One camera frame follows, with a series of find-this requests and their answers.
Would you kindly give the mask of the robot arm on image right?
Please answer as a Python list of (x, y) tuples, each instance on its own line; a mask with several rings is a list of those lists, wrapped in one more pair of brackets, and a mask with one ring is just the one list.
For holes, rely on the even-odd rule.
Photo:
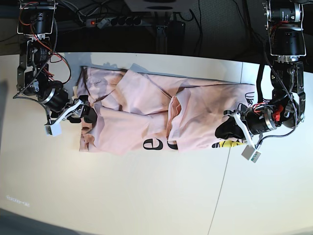
[(303, 33), (307, 0), (266, 0), (263, 2), (268, 37), (264, 61), (259, 66), (256, 89), (258, 102), (249, 108), (224, 112), (229, 118), (215, 131), (227, 140), (241, 139), (258, 148), (266, 132), (284, 125), (294, 131), (303, 120), (305, 92), (300, 61), (306, 56)]

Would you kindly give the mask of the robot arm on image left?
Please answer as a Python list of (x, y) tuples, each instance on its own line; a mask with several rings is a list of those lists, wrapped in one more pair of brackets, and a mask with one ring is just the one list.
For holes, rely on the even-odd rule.
[(50, 43), (51, 34), (58, 37), (56, 8), (54, 0), (20, 1), (17, 33), (24, 36), (25, 42), (20, 45), (18, 92), (13, 98), (30, 100), (43, 107), (49, 129), (62, 120), (71, 123), (83, 120), (95, 124), (97, 114), (90, 106), (88, 97), (81, 95), (70, 99), (64, 88), (65, 82), (55, 80), (48, 70), (53, 56), (69, 65), (65, 57), (56, 52), (56, 45)]

